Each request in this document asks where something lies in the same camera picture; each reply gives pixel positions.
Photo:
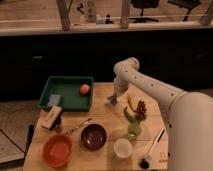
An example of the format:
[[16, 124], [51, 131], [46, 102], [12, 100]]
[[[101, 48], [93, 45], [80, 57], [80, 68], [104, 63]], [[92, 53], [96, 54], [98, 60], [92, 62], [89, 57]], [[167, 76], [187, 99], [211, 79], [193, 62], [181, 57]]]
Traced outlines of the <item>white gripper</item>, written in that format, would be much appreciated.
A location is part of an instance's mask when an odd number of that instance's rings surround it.
[[129, 88], [129, 83], [120, 77], [114, 79], [114, 93], [117, 97], [122, 96]]

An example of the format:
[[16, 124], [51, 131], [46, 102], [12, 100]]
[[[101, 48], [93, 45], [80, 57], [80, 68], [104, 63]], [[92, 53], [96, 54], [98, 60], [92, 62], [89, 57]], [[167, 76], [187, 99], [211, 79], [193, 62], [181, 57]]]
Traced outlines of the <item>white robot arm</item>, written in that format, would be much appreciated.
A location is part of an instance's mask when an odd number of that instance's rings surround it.
[[114, 65], [115, 97], [132, 84], [167, 109], [168, 171], [213, 171], [213, 98], [146, 76], [139, 67], [134, 57]]

